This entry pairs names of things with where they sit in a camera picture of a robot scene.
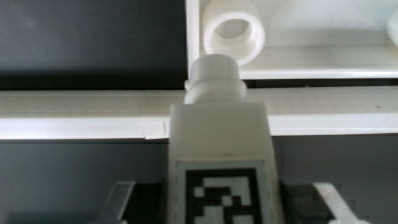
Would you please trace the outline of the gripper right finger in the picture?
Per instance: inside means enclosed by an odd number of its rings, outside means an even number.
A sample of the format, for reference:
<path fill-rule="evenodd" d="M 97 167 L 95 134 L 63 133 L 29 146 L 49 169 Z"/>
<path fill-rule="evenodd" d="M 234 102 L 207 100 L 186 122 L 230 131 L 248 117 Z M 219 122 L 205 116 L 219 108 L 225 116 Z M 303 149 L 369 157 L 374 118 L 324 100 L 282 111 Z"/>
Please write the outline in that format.
<path fill-rule="evenodd" d="M 287 224 L 372 224 L 358 217 L 331 183 L 282 183 L 282 197 Z"/>

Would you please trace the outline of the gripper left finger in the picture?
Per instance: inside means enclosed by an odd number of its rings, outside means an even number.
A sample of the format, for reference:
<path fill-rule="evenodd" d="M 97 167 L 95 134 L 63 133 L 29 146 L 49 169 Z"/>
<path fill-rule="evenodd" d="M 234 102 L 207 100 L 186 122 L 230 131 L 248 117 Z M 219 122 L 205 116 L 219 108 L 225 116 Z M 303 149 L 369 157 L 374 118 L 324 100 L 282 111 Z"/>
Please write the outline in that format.
<path fill-rule="evenodd" d="M 120 181 L 95 224 L 166 224 L 164 184 Z"/>

